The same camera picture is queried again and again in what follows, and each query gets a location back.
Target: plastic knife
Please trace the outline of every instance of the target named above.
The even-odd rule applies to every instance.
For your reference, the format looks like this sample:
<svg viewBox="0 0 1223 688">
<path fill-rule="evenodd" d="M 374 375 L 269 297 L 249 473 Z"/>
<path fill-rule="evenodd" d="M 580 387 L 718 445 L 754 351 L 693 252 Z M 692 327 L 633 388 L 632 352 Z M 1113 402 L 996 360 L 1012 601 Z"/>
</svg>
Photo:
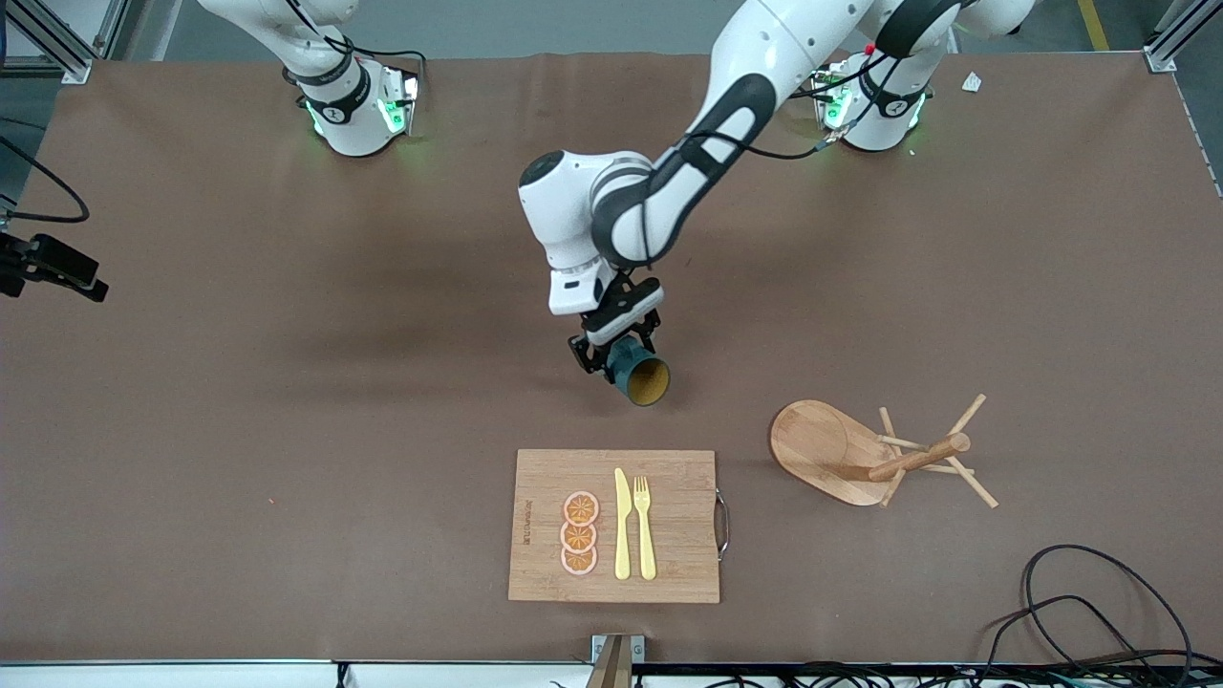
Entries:
<svg viewBox="0 0 1223 688">
<path fill-rule="evenodd" d="M 632 492 L 624 472 L 615 469 L 615 577 L 627 580 L 629 567 L 629 514 L 632 513 Z"/>
</svg>

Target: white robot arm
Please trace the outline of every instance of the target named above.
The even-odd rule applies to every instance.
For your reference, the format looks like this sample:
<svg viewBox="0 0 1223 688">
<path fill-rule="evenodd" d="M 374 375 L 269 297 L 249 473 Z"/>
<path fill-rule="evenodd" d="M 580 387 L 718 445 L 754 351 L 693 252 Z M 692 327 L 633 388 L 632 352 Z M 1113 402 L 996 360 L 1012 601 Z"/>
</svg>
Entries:
<svg viewBox="0 0 1223 688">
<path fill-rule="evenodd" d="M 369 155 L 407 132 L 418 75 L 358 56 L 335 28 L 357 0 L 199 0 L 285 64 L 286 78 L 305 93 L 314 130 L 338 153 Z"/>
<path fill-rule="evenodd" d="M 583 332 L 570 339 L 582 368 L 602 373 L 638 404 L 657 401 L 659 386 L 665 392 L 665 381 L 649 382 L 651 395 L 629 391 L 632 365 L 652 358 L 640 349 L 653 353 L 651 334 L 663 299 L 656 277 L 634 284 L 629 273 L 670 251 L 692 208 L 854 28 L 874 38 L 883 56 L 850 60 L 856 71 L 845 79 L 835 117 L 850 123 L 827 141 L 844 136 L 860 148 L 881 150 L 895 145 L 915 122 L 914 108 L 945 53 L 944 39 L 958 15 L 976 15 L 978 27 L 1004 33 L 1032 4 L 746 0 L 713 45 L 701 110 L 660 158 L 555 150 L 531 163 L 519 181 L 519 197 L 552 266 L 552 312 L 582 317 Z M 826 122 L 833 119 L 824 115 Z M 629 357 L 630 334 L 637 334 L 641 347 L 621 365 L 616 353 L 624 351 L 621 360 Z"/>
</svg>

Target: cutting board handle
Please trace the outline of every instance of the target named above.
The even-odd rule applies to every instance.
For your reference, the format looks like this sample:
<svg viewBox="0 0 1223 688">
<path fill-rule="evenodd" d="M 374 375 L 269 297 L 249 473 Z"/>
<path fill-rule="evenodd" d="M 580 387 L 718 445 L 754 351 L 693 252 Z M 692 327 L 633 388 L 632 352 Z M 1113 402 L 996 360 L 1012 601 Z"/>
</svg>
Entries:
<svg viewBox="0 0 1223 688">
<path fill-rule="evenodd" d="M 713 489 L 713 499 L 715 500 L 714 506 L 722 510 L 722 545 L 718 545 L 718 563 L 722 563 L 722 558 L 726 556 L 726 547 L 730 546 L 730 507 L 722 497 L 722 490 L 717 488 Z"/>
</svg>

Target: yellow fork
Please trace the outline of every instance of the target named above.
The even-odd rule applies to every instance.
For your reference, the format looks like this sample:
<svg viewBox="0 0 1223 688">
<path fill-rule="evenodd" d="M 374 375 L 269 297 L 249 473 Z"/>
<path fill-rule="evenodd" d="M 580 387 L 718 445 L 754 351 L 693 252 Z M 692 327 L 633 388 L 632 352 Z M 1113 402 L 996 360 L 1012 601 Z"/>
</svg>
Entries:
<svg viewBox="0 0 1223 688">
<path fill-rule="evenodd" d="M 658 576 L 654 562 L 654 539 L 649 536 L 649 481 L 641 475 L 632 479 L 632 505 L 637 507 L 637 521 L 641 534 L 641 577 L 653 580 Z"/>
</svg>

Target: orange slice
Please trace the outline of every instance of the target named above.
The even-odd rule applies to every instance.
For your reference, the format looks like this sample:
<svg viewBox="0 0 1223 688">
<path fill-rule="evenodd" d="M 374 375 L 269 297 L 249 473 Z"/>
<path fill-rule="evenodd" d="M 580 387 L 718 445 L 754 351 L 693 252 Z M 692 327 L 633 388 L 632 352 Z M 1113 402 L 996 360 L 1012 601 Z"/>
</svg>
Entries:
<svg viewBox="0 0 1223 688">
<path fill-rule="evenodd" d="M 574 492 L 565 500 L 564 514 L 574 525 L 589 525 L 599 517 L 599 501 L 589 492 Z"/>
<path fill-rule="evenodd" d="M 565 522 L 560 527 L 560 546 L 567 552 L 575 555 L 589 552 L 597 539 L 598 533 L 593 525 L 574 525 Z"/>
<path fill-rule="evenodd" d="M 574 576 L 586 576 L 587 573 L 594 571 L 594 565 L 598 562 L 599 551 L 593 547 L 591 551 L 582 552 L 580 555 L 566 550 L 560 551 L 560 566 L 565 567 L 565 571 L 572 573 Z"/>
</svg>

